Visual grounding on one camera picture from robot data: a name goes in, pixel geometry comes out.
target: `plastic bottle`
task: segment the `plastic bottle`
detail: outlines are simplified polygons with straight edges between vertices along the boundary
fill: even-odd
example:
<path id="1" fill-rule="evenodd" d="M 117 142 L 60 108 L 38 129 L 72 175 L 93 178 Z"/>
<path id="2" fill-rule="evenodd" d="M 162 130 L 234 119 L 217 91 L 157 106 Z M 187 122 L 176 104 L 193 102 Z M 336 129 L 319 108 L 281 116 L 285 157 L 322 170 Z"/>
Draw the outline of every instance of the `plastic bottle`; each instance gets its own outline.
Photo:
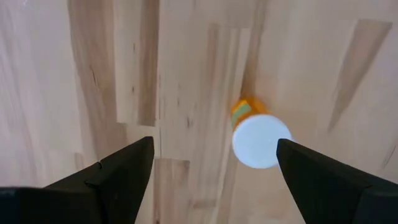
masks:
<path id="1" fill-rule="evenodd" d="M 252 168 L 276 166 L 278 140 L 292 140 L 287 126 L 256 98 L 239 100 L 231 111 L 231 122 L 233 151 L 243 164 Z"/>

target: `wooden surface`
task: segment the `wooden surface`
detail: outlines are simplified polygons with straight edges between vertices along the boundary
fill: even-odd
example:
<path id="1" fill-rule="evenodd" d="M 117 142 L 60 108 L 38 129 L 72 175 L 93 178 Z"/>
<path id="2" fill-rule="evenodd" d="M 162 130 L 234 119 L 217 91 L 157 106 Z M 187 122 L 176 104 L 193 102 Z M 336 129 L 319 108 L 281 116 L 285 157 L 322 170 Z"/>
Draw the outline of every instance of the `wooden surface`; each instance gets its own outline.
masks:
<path id="1" fill-rule="evenodd" d="M 159 160 L 137 223 L 303 223 L 278 169 L 231 150 L 229 109 L 251 95 L 300 144 L 398 182 L 397 11 L 1 1 L 0 184 L 45 186 L 151 135 Z"/>

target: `bottle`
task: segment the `bottle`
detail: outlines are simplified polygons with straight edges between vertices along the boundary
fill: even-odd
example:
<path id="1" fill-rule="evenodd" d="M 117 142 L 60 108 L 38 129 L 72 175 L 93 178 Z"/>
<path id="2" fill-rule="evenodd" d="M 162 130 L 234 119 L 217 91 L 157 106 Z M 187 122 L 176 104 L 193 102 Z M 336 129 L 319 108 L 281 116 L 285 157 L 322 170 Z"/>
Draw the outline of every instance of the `bottle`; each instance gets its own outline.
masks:
<path id="1" fill-rule="evenodd" d="M 278 140 L 292 140 L 287 126 L 257 98 L 240 99 L 231 110 L 231 122 L 235 156 L 252 168 L 276 166 Z"/>

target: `white bottle cap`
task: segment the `white bottle cap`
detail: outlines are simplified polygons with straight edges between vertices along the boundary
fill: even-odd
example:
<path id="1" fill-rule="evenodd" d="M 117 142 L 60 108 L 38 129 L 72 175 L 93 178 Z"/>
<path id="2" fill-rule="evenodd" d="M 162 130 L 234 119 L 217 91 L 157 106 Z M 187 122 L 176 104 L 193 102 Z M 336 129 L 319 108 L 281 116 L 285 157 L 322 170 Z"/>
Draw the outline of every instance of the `white bottle cap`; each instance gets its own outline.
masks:
<path id="1" fill-rule="evenodd" d="M 278 164 L 279 139 L 292 140 L 287 126 L 278 118 L 260 114 L 251 116 L 236 127 L 232 138 L 236 157 L 245 165 L 266 169 Z"/>

